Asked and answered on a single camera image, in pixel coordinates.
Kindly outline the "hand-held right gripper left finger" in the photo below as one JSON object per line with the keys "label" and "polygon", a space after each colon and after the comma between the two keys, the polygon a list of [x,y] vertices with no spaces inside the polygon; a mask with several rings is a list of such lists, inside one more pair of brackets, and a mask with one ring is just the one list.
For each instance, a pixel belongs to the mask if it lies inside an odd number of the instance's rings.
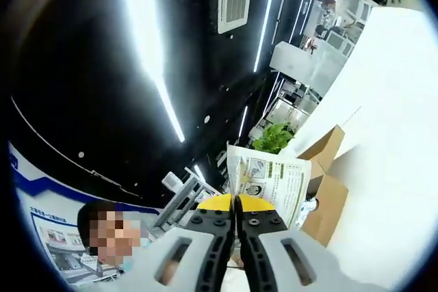
{"label": "hand-held right gripper left finger", "polygon": [[95,201],[77,215],[86,251],[99,264],[122,270],[112,282],[79,291],[221,291],[233,240],[229,208],[203,202],[183,228],[172,228],[146,245],[140,221],[120,203]]}

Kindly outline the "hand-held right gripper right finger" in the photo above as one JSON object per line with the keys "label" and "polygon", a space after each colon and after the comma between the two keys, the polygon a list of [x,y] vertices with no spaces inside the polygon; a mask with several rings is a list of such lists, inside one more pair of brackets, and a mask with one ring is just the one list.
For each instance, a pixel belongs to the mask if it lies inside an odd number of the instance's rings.
{"label": "hand-held right gripper right finger", "polygon": [[362,291],[319,242],[288,229],[265,200],[235,198],[237,234],[251,291]]}

